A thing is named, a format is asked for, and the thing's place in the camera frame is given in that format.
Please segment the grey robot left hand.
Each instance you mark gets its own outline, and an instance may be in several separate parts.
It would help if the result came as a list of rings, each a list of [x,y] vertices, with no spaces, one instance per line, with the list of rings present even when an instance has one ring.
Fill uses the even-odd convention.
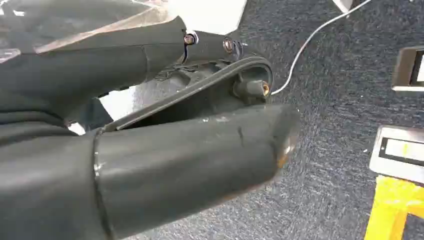
[[[167,0],[1,1],[1,239],[124,239],[272,179],[300,123],[273,81]]]

